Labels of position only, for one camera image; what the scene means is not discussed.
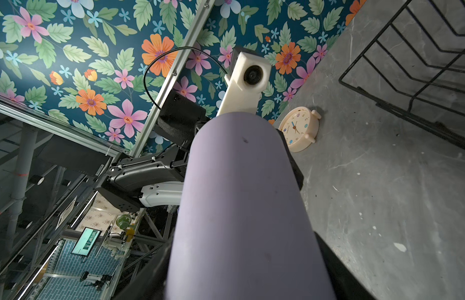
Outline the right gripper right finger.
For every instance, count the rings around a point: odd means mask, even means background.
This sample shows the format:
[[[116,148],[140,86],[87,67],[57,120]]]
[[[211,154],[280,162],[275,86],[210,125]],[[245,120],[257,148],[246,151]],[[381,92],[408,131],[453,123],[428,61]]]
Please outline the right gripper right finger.
[[[338,300],[375,300],[317,232],[316,240]]]

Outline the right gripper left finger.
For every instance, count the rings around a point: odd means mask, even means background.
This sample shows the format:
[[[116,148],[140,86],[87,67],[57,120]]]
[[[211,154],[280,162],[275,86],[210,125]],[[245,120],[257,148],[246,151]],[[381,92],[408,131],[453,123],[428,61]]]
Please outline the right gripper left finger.
[[[128,270],[142,263],[139,271],[133,271],[126,286],[116,292],[112,298],[114,300],[164,300],[173,239],[173,236],[162,240],[142,234],[137,235],[136,241],[152,246],[152,249],[124,268]]]

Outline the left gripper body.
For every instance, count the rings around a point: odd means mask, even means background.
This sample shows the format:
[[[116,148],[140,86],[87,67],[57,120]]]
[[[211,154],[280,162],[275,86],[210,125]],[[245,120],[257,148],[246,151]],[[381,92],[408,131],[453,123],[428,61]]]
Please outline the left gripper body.
[[[297,165],[296,161],[294,160],[294,158],[291,155],[291,152],[290,152],[289,147],[288,147],[288,145],[286,143],[286,139],[285,139],[284,134],[279,129],[276,129],[276,131],[279,133],[279,136],[281,137],[282,143],[283,143],[283,145],[285,147],[285,150],[286,150],[288,160],[289,160],[289,162],[291,164],[291,168],[292,168],[294,177],[296,179],[296,183],[298,185],[298,188],[301,190],[303,188],[303,186],[304,186],[304,175],[303,175],[302,171],[300,170],[299,166]]]

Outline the lilac plastic cup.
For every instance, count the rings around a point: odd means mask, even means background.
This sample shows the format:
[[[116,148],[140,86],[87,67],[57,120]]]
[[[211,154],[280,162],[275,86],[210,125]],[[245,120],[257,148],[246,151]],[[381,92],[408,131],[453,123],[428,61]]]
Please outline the lilac plastic cup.
[[[246,112],[209,121],[191,147],[166,298],[335,297],[279,132]]]

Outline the black wire dish rack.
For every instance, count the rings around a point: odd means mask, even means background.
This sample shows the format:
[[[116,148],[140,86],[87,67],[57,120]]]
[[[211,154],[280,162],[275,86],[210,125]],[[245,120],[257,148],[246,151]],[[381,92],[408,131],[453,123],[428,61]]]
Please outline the black wire dish rack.
[[[465,151],[465,1],[404,1],[339,82]]]

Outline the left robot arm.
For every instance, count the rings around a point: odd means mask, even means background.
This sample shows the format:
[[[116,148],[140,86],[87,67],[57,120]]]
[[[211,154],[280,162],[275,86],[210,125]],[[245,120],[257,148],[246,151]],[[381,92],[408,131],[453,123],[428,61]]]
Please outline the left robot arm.
[[[228,91],[217,117],[178,93],[157,127],[172,140],[158,154],[118,156],[97,190],[121,211],[160,205],[233,207],[298,195],[304,176],[283,133],[256,115],[257,101]]]

